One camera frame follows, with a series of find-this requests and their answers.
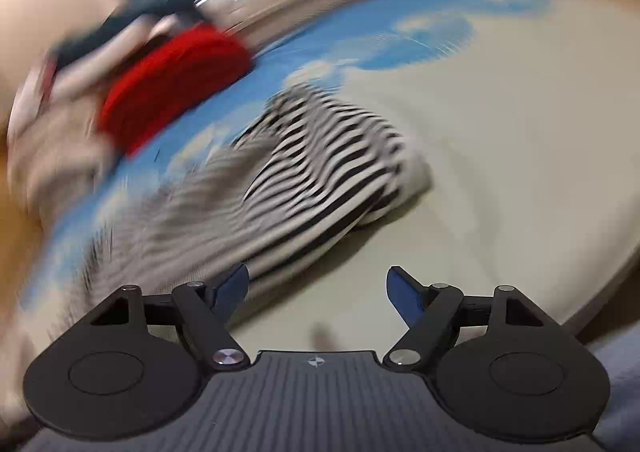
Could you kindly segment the wooden bed headboard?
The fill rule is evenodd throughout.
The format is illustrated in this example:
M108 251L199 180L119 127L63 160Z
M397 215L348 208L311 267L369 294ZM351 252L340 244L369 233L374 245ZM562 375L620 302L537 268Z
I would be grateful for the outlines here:
M24 212L10 192L5 149L1 149L0 215L1 336L4 336L32 279L43 235L39 221Z

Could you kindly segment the cream folded blanket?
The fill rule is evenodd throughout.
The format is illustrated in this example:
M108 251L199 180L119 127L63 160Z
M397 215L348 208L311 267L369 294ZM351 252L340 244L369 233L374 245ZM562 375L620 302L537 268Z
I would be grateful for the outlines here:
M93 193L117 163L113 141L98 130L99 110L93 95L61 100L10 144L11 194L45 227Z

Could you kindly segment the light blue trouser knee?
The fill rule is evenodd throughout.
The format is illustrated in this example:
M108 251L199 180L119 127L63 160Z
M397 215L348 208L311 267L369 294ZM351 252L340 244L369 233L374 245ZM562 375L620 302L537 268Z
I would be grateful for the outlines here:
M603 364L611 383L608 406L594 435L609 451L638 451L640 446L639 326L629 326L593 342L589 349Z

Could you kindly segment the black white striped hooded top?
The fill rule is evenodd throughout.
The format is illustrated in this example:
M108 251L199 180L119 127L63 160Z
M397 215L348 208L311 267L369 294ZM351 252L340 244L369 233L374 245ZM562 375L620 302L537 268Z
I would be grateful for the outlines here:
M316 86L291 86L201 168L93 238L68 318L127 284L162 294L237 264L261 293L430 183L419 149L387 119Z

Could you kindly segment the white folded clothes stack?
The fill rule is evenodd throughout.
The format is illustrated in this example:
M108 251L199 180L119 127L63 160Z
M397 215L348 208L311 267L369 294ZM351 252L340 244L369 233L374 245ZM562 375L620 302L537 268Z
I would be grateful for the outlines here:
M62 55L49 52L35 63L18 88L11 107L6 138L17 138L48 105L57 100L73 100L84 94L122 65L125 60L160 36L175 36L182 29L177 14L164 17L140 15L129 25L98 46L90 46L69 64L62 66Z

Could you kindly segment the red folded blanket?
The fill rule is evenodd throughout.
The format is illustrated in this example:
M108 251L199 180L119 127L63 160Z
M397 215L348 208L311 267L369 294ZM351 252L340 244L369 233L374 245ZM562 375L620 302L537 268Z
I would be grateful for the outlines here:
M209 24L196 25L154 48L113 83L98 129L130 156L252 66L250 52L235 36Z

